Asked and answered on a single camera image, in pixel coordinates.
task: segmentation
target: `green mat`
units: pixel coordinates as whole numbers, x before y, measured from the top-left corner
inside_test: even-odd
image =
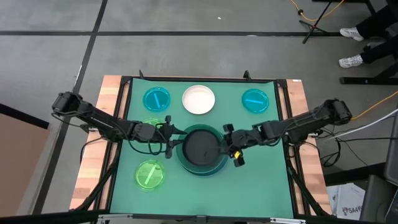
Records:
[[[183,107],[182,95],[192,85],[205,85],[214,92],[216,103],[209,113],[194,115]],[[142,98],[152,87],[163,87],[171,95],[170,106],[163,112],[151,113],[143,105]],[[269,107],[264,113],[252,114],[243,107],[242,94],[250,88],[258,88],[268,95]],[[181,130],[194,124],[207,124],[223,133],[223,125],[228,123],[232,123],[235,129],[251,129],[252,124],[278,120],[274,84],[134,79],[127,118],[139,121],[158,118],[163,121],[166,115],[171,115],[172,124]],[[133,145],[148,151],[145,144],[134,142]],[[124,142],[111,213],[293,218],[282,143],[275,147],[245,149],[244,158],[246,164],[242,167],[235,168],[233,161],[229,160],[218,173],[199,177],[180,165],[175,151],[171,159],[165,159],[164,154],[136,153]],[[161,162],[165,168],[164,183],[153,192],[141,190],[134,181],[138,165],[148,159]]]

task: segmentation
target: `black pants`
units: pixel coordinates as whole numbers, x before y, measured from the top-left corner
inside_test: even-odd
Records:
[[[370,37],[384,37],[386,28],[398,22],[388,6],[382,8],[375,15],[365,19],[356,26],[359,34],[365,39]],[[364,63],[372,63],[377,59],[391,55],[398,51],[398,35],[388,39],[387,42],[380,44],[371,50],[361,53]]]

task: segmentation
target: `white sneaker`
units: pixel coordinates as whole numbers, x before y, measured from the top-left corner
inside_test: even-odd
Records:
[[[338,61],[342,68],[351,68],[363,63],[361,55],[355,55],[354,57],[350,58],[343,58]]]
[[[364,38],[359,34],[358,30],[354,28],[341,28],[340,34],[345,37],[351,37],[356,41],[362,41]]]

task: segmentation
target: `white dish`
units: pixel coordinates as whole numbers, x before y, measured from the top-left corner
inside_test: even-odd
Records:
[[[211,89],[203,85],[193,85],[185,90],[182,95],[182,104],[187,111],[193,114],[209,112],[216,102],[216,97]]]

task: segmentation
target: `gray floor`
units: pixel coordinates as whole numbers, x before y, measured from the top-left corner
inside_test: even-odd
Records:
[[[2,0],[0,30],[92,30],[100,0],[29,1]],[[376,9],[384,1],[372,1]],[[297,0],[308,17],[317,17],[324,3]],[[336,32],[351,27],[370,15],[365,5],[343,4],[320,23]],[[167,31],[265,31],[302,32],[299,16],[289,0],[198,1],[198,0],[109,0],[100,30]],[[51,122],[57,93],[72,89],[89,37],[0,36],[1,103]],[[392,63],[385,58],[372,65],[342,69],[338,59],[358,54],[366,42],[343,37],[98,37],[80,94],[95,103],[103,75],[181,75],[241,77],[249,70],[253,77],[303,80],[310,108],[324,100],[345,100],[353,114],[390,95],[396,86],[342,86],[338,77],[374,76]],[[378,119],[396,107],[396,98],[353,121],[344,130]],[[348,138],[388,136],[392,120],[384,121]],[[66,211],[79,168],[79,152],[86,135],[69,128],[44,212]],[[321,154],[337,150],[333,141],[318,141]],[[386,158],[387,141],[358,141],[350,146],[367,164]],[[40,162],[45,164],[47,158]],[[363,166],[343,145],[340,169]]]

